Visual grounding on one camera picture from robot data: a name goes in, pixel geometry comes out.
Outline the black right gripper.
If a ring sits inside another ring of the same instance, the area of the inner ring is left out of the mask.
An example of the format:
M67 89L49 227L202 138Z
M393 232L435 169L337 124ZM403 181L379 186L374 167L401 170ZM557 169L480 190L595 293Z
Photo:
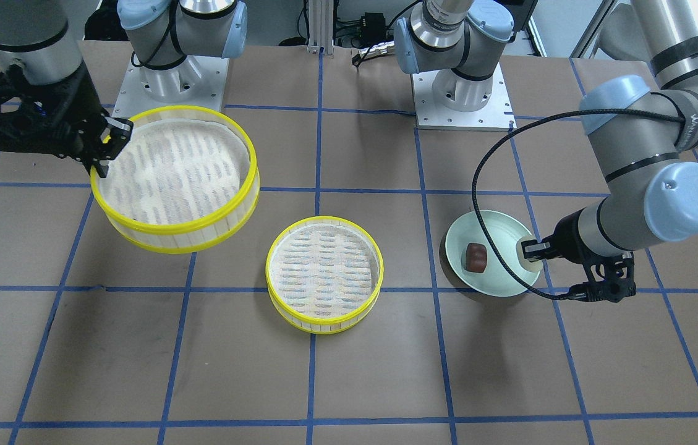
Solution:
M30 84L18 62L0 74L1 151L72 158L106 178L133 129L102 107L85 62L49 85Z

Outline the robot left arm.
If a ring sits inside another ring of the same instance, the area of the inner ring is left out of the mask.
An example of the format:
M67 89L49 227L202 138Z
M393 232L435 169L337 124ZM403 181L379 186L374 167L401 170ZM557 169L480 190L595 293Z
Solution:
M640 76L614 78L579 104L582 124L610 194L561 220L518 252L535 262L580 264L698 234L698 1L633 1L659 90Z

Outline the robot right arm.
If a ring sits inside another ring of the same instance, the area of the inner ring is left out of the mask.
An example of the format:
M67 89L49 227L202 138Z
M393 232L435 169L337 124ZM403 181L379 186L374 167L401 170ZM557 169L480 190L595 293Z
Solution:
M160 102L193 92L196 57L238 58L246 43L241 1L119 1L117 16ZM134 125L104 109L60 2L0 1L0 66L0 151L72 158L106 177Z

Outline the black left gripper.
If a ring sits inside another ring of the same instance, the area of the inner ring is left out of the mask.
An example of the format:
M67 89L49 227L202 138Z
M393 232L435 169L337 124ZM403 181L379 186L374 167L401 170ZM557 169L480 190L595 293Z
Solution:
M525 260L551 260L563 257L574 264L588 265L601 262L602 256L590 250L581 240L578 213L561 219L554 233L542 240L521 240L519 251Z

